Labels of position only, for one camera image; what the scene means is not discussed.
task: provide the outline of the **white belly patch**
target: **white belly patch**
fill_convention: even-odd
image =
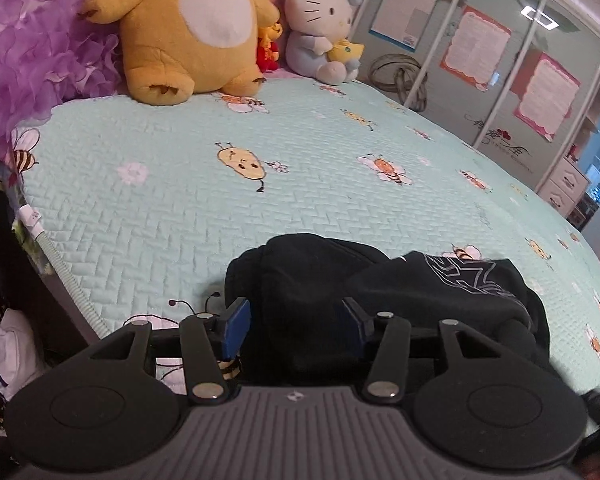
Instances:
[[[190,32],[210,46],[241,45],[253,31],[250,0],[178,0],[178,6]]]

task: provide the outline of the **hello kitty plush toy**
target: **hello kitty plush toy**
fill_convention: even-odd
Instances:
[[[286,43],[289,68],[338,85],[358,76],[362,45],[349,43],[353,12],[362,0],[285,0],[292,32]]]

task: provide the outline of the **round black pad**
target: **round black pad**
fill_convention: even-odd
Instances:
[[[176,428],[176,397],[142,370],[86,360],[62,371],[31,383],[7,405],[6,431],[29,461],[51,470],[109,470],[145,457]]]
[[[564,383],[532,364],[465,359],[422,387],[413,419],[453,458],[512,471],[547,468],[570,457],[587,412]]]

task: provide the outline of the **pink bordered poster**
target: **pink bordered poster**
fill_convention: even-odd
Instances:
[[[579,89],[580,82],[543,52],[513,114],[552,142]]]
[[[486,92],[510,38],[507,27],[466,6],[440,66]]]

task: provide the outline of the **purple ruffled pillow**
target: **purple ruffled pillow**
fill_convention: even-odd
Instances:
[[[117,25],[76,17],[83,0],[0,0],[0,160],[11,131],[45,121],[51,108],[77,97],[114,93]]]

